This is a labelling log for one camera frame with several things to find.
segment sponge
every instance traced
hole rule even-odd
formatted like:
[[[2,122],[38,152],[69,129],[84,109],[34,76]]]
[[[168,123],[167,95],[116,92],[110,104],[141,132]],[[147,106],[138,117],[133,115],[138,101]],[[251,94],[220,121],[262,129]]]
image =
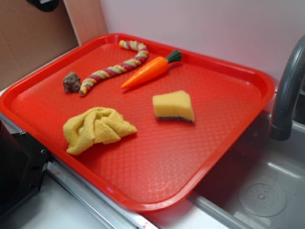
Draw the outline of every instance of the sponge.
[[[191,97],[185,91],[154,95],[152,104],[156,117],[160,119],[183,119],[195,122]]]

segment red tray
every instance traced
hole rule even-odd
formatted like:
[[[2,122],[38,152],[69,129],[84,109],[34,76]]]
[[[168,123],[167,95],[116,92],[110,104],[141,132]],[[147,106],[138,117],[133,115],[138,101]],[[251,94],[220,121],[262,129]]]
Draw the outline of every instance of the red tray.
[[[263,72],[181,50],[181,62],[141,86],[121,89],[135,69],[99,83],[85,97],[65,93],[62,80],[70,71],[84,79],[134,57],[120,40],[143,42],[147,62],[176,49],[125,34],[96,38],[9,88],[0,111],[123,207],[164,209],[186,198],[217,163],[271,100],[274,84]],[[154,116],[153,95],[178,90],[191,96],[193,124]],[[69,155],[63,125],[96,106],[116,109],[138,132]]]

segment crumpled microfiber cloth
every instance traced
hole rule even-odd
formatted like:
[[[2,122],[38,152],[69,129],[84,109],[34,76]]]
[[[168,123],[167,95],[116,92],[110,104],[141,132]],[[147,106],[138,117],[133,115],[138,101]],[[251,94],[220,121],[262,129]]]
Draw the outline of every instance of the crumpled microfiber cloth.
[[[114,143],[136,132],[136,127],[125,121],[121,114],[105,107],[92,108],[70,118],[63,126],[63,133],[69,144],[67,153],[75,156],[93,144]]]

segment brown cardboard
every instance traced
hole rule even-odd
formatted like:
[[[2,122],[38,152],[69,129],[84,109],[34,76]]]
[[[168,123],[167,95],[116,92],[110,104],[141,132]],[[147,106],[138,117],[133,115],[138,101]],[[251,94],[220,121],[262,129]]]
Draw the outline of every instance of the brown cardboard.
[[[77,46],[62,1],[53,12],[0,1],[0,90]]]

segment rope toy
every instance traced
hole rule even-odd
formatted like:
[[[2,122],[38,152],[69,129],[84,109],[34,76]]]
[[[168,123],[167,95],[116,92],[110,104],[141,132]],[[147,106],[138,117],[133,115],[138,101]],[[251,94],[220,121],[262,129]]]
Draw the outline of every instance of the rope toy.
[[[148,50],[143,43],[137,41],[123,41],[121,40],[119,45],[127,50],[138,51],[137,55],[123,63],[117,64],[113,67],[108,67],[102,70],[98,70],[86,79],[83,80],[81,87],[79,89],[80,96],[85,96],[88,91],[90,91],[95,84],[101,80],[125,73],[130,71],[139,65],[141,65],[148,56]]]

